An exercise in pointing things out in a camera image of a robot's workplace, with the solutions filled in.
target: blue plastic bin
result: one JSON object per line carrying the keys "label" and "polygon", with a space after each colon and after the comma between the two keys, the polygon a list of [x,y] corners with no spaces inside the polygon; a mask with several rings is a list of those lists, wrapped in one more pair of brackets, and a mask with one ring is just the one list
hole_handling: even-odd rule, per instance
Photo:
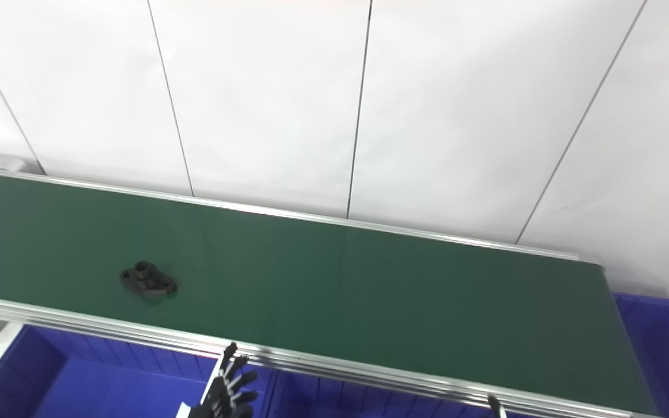
{"label": "blue plastic bin", "polygon": [[[214,359],[25,326],[0,360],[0,418],[174,418],[195,406]],[[267,415],[274,371],[249,388]]]}
{"label": "blue plastic bin", "polygon": [[[669,299],[614,294],[660,414],[669,418]],[[0,360],[0,418],[173,418],[215,360],[25,326]],[[486,418],[489,410],[257,367],[255,418]],[[509,415],[521,418],[521,415]]]}
{"label": "blue plastic bin", "polygon": [[[267,418],[491,418],[491,411],[297,373],[278,373]],[[509,413],[509,418],[526,418]]]}
{"label": "blue plastic bin", "polygon": [[669,418],[669,299],[614,297],[659,413]]}

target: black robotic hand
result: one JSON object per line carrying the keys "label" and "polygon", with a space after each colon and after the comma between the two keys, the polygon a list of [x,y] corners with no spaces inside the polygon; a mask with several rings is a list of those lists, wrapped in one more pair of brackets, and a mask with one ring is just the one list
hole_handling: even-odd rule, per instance
{"label": "black robotic hand", "polygon": [[190,410],[188,418],[252,418],[254,410],[249,402],[257,399],[257,392],[241,389],[257,379],[257,371],[252,370],[234,377],[249,360],[246,356],[237,357],[229,363],[236,352],[236,343],[231,343],[224,350],[221,368],[217,376],[212,376],[208,394],[203,401]]}

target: metal rail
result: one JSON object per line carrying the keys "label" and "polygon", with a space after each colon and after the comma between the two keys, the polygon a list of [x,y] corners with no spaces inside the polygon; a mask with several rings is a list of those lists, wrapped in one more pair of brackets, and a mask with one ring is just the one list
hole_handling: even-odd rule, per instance
{"label": "metal rail", "polygon": [[84,188],[92,190],[102,190],[113,193],[130,194],[133,196],[150,197],[153,199],[162,199],[169,201],[180,201],[183,203],[198,204],[199,206],[220,207],[231,209],[232,211],[249,212],[250,214],[267,215],[269,217],[300,219],[311,222],[319,222],[330,225],[340,225],[352,228],[361,228],[369,230],[378,230],[380,232],[397,233],[398,235],[417,236],[427,238],[428,240],[446,241],[449,243],[464,244],[465,246],[475,246],[483,248],[493,248],[496,250],[512,251],[524,254],[541,255],[544,257],[554,257],[564,260],[581,260],[577,254],[566,253],[562,251],[544,250],[526,246],[515,246],[514,244],[496,243],[494,241],[475,240],[473,238],[464,238],[462,236],[446,235],[446,233],[429,232],[410,228],[401,228],[398,226],[381,225],[372,222],[355,221],[352,219],[342,219],[335,217],[324,217],[322,215],[303,214],[303,212],[285,211],[283,209],[273,209],[271,207],[253,206],[252,204],[232,203],[228,201],[219,201],[212,199],[203,199],[193,196],[181,196],[172,193],[154,192],[151,190],[138,190],[124,188],[120,186],[99,185],[98,183],[82,182],[80,180],[69,180],[67,178],[49,177],[47,175],[29,174],[28,172],[13,172],[0,170],[0,176],[10,178],[21,178],[33,182],[51,183],[51,185],[71,186],[75,188]]}
{"label": "metal rail", "polygon": [[[1,300],[0,319],[215,358],[220,357],[223,349],[231,343],[223,338]],[[238,353],[249,355],[250,362],[257,365],[463,402],[484,408],[489,408],[487,396],[494,394],[506,410],[539,418],[645,417],[626,410],[516,391],[490,384],[332,359],[243,341],[236,343],[239,346]]]}

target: panel seam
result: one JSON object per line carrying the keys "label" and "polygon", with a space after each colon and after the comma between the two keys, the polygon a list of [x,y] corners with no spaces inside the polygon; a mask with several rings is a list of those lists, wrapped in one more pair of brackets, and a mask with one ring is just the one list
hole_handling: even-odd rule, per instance
{"label": "panel seam", "polygon": [[629,29],[626,31],[626,34],[624,35],[624,39],[621,40],[621,45],[618,46],[618,49],[616,50],[615,55],[613,55],[613,59],[611,59],[610,64],[608,64],[608,68],[606,69],[605,73],[603,73],[603,78],[600,79],[600,83],[598,83],[598,87],[595,88],[595,92],[593,92],[592,97],[590,98],[589,103],[587,103],[587,107],[585,108],[585,111],[582,114],[582,117],[580,118],[580,121],[578,122],[577,126],[574,127],[573,133],[571,133],[571,137],[567,141],[567,144],[564,148],[564,151],[562,151],[561,156],[559,157],[559,160],[557,161],[557,164],[554,166],[554,170],[552,170],[551,175],[549,176],[549,180],[546,181],[546,185],[544,185],[544,188],[541,190],[541,195],[538,196],[538,199],[536,200],[536,204],[533,205],[533,209],[531,209],[531,214],[528,215],[528,218],[526,219],[526,222],[523,224],[523,227],[520,230],[520,233],[518,233],[518,237],[515,240],[515,244],[520,243],[520,239],[523,238],[523,234],[526,232],[526,228],[528,228],[529,223],[531,222],[531,219],[533,218],[534,214],[536,214],[536,210],[538,209],[539,204],[541,204],[542,199],[544,199],[544,196],[546,195],[546,191],[549,190],[549,185],[552,183],[552,180],[554,179],[555,175],[557,174],[559,167],[562,164],[562,161],[567,155],[567,152],[569,151],[569,148],[571,144],[574,141],[574,138],[577,137],[577,134],[580,130],[580,127],[585,121],[585,118],[587,117],[587,114],[590,112],[590,109],[592,108],[592,104],[595,103],[595,99],[598,98],[598,93],[600,93],[600,89],[603,87],[603,84],[605,84],[606,79],[608,79],[608,75],[611,72],[611,69],[613,68],[614,64],[616,63],[616,60],[618,59],[618,56],[621,55],[621,51],[624,49],[624,45],[626,45],[626,41],[629,40],[629,35],[631,34],[632,30],[634,29],[634,26],[636,25],[637,21],[639,21],[639,17],[642,15],[642,11],[645,10],[645,6],[647,5],[648,0],[643,0],[642,5],[639,6],[639,10],[637,10],[636,15],[634,16],[634,20],[631,22],[629,25]]}
{"label": "panel seam", "polygon": [[172,89],[170,88],[170,79],[167,77],[167,66],[164,64],[164,55],[161,52],[161,45],[159,43],[159,33],[156,30],[156,22],[154,22],[154,11],[151,9],[151,2],[146,0],[146,6],[149,7],[149,17],[151,17],[151,27],[154,29],[154,39],[156,40],[156,49],[159,51],[159,62],[161,63],[161,72],[164,74],[164,84],[167,86],[167,95],[170,97],[170,107],[172,108],[172,119],[175,121],[175,130],[177,131],[177,139],[180,143],[180,151],[182,153],[182,161],[185,164],[185,174],[188,175],[188,185],[190,187],[190,195],[195,196],[195,189],[193,187],[193,180],[190,177],[190,170],[188,167],[188,157],[185,156],[185,147],[182,143],[182,135],[180,133],[180,124],[177,121],[177,112],[175,111],[175,100],[172,98]]}
{"label": "panel seam", "polygon": [[9,101],[7,101],[7,98],[5,97],[5,94],[2,91],[2,88],[0,87],[0,98],[2,98],[3,103],[7,107],[7,111],[9,112],[10,116],[12,117],[12,120],[14,121],[15,126],[17,126],[17,130],[19,131],[19,134],[22,135],[22,139],[24,139],[24,142],[27,145],[27,148],[29,148],[30,153],[33,155],[33,158],[35,159],[35,163],[38,164],[38,168],[40,169],[40,172],[42,172],[44,175],[47,175],[47,172],[45,172],[45,169],[43,168],[43,165],[40,163],[40,159],[38,158],[38,155],[35,154],[35,149],[33,148],[32,143],[30,143],[30,140],[27,139],[27,135],[24,134],[24,129],[22,129],[22,126],[19,124],[19,120],[14,114],[14,111],[12,110],[12,107],[10,106]]}
{"label": "panel seam", "polygon": [[366,43],[363,48],[363,71],[361,71],[361,90],[358,93],[358,115],[355,118],[355,140],[353,140],[353,159],[350,164],[350,188],[347,192],[347,210],[345,219],[350,219],[350,201],[353,199],[353,176],[355,175],[355,154],[358,151],[358,133],[361,129],[361,108],[363,106],[363,85],[366,79],[366,59],[368,57],[368,38],[371,33],[371,11],[373,0],[368,3],[368,23],[366,24]]}

